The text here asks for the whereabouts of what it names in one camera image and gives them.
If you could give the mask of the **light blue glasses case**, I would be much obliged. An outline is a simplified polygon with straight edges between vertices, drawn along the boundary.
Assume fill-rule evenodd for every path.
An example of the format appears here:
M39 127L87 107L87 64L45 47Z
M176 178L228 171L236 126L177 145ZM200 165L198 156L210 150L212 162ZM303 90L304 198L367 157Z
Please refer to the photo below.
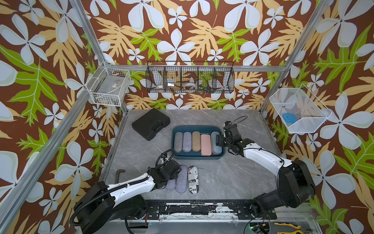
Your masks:
M222 147L217 145L217 137L220 135L219 132L214 131L210 134L211 137L211 151L213 155L220 155L222 153Z

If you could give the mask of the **pink hard glasses case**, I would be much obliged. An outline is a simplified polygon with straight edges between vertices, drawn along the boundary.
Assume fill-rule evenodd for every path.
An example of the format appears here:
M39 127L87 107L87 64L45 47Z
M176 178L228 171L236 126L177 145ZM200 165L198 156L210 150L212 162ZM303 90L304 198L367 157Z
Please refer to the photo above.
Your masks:
M209 157L211 155L211 136L209 134L201 134L201 156Z

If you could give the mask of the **lilac fabric glasses case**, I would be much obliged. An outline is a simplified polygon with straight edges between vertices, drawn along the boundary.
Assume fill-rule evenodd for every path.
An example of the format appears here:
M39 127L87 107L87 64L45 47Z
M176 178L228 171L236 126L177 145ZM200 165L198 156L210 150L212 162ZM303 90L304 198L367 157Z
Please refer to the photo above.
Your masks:
M185 153L188 153L192 150L192 133L191 132L183 133L182 150Z

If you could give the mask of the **grey fabric glasses case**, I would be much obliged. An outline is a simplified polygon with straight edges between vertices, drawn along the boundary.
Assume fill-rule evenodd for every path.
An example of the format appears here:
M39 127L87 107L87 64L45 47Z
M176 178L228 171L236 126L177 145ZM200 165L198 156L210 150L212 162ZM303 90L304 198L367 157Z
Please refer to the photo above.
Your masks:
M174 150L176 153L182 152L183 149L183 133L176 132L174 135Z

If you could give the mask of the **tan fabric glasses case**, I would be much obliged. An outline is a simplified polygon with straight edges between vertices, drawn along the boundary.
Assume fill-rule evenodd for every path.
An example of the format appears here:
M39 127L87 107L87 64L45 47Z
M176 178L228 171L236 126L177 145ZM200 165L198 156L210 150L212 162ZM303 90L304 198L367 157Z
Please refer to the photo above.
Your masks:
M198 131L192 133L192 150L194 152L199 152L201 150L201 133Z

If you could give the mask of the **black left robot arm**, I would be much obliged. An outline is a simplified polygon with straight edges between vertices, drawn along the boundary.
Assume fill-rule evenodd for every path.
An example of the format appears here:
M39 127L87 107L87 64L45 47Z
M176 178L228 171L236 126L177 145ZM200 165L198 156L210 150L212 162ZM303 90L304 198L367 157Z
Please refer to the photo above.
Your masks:
M122 183L106 185L99 182L76 203L69 223L79 226L84 234L93 234L108 221L118 218L144 216L147 203L141 197L156 189L163 189L170 179L176 179L181 166L168 160L143 175Z

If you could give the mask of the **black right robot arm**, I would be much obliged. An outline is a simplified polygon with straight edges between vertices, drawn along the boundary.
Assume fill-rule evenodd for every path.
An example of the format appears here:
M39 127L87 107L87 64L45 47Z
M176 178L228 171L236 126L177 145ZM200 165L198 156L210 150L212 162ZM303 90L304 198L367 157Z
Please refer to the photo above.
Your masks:
M215 144L226 147L233 155L252 160L276 176L277 186L250 202L251 215L262 217L275 208L297 208L316 195L316 186L305 162L291 161L261 147L253 140L242 138L237 124L226 121L224 133L216 137Z

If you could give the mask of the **white striped glasses case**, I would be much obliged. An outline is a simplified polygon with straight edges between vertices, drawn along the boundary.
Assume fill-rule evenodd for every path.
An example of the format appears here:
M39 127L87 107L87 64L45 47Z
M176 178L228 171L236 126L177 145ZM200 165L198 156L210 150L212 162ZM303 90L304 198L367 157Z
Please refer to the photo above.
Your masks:
M196 166L190 166L188 168L188 186L191 194L197 194L199 192L198 168Z

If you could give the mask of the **teal plastic storage box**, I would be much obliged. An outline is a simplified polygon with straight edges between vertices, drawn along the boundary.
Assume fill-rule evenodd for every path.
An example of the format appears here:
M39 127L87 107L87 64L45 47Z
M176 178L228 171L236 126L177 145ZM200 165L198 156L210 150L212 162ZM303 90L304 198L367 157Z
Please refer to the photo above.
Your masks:
M218 132L220 135L222 135L222 130L214 125L179 125L173 128L172 130L172 135L171 135L171 148L174 149L174 138L175 134L177 132L195 132L198 131L201 134L211 134L212 132ZM201 152L194 152L190 151L188 153L186 152L180 152L180 153L175 153L174 157L176 159L181 159L181 160L218 160L222 158L225 155L225 148L221 147L222 152L220 154L214 155L212 154L211 156L202 156Z

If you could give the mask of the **black plastic tool case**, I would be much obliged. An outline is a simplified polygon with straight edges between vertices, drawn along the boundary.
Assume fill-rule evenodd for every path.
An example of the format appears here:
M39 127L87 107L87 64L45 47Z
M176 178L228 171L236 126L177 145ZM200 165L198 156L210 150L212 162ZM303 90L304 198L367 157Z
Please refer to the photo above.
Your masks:
M170 118L157 109L151 109L131 124L132 128L147 141L170 124Z

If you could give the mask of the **brown hex key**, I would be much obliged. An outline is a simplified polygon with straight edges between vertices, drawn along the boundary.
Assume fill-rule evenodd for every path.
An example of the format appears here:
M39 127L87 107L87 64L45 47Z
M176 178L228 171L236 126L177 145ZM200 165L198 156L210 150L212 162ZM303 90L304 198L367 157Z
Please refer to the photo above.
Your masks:
M126 172L126 170L123 170L123 169L120 169L120 170L116 171L115 183L119 183L120 175L125 173L125 172Z

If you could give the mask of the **blue item in basket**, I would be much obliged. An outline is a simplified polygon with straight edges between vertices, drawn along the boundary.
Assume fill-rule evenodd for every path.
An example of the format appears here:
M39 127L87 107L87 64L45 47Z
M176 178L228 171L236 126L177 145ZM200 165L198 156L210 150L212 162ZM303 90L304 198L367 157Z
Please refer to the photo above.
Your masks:
M285 120L286 123L289 123L289 124L294 124L298 121L298 119L296 118L295 115L291 114L291 113L284 113L282 115L283 119Z

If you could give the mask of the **white mesh basket right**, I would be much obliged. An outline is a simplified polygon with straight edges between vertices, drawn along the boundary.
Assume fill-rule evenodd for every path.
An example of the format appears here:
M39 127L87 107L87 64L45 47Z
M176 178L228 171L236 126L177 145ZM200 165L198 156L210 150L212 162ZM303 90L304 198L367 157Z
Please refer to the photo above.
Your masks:
M306 85L280 88L269 100L291 134L314 133L332 115L332 111ZM282 117L284 113L295 115L298 121L286 123Z

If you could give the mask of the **yellow handled pliers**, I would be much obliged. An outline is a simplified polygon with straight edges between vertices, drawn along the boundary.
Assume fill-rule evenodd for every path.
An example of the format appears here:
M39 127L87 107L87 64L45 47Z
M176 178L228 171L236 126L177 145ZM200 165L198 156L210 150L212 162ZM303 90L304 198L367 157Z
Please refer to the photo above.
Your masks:
M300 225L294 225L287 222L274 222L277 234L303 234Z

